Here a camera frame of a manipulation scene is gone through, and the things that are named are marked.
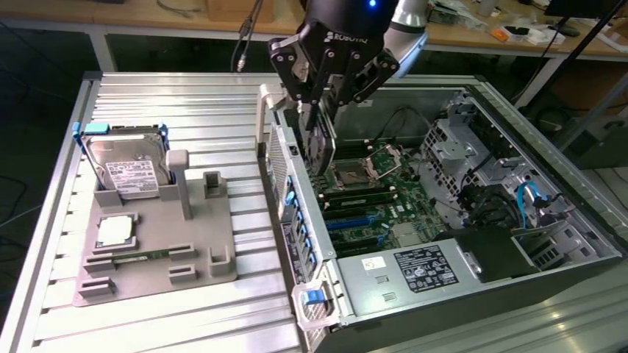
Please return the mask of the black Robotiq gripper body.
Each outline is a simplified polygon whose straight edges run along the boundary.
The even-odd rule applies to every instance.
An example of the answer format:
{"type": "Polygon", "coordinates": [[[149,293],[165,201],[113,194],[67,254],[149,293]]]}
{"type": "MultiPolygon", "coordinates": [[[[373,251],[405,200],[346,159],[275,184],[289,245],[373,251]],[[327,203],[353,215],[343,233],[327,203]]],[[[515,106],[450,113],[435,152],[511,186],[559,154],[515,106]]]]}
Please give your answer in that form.
{"type": "Polygon", "coordinates": [[[397,1],[309,1],[299,28],[303,51],[321,55],[331,48],[338,52],[379,54],[397,6],[397,1]]]}

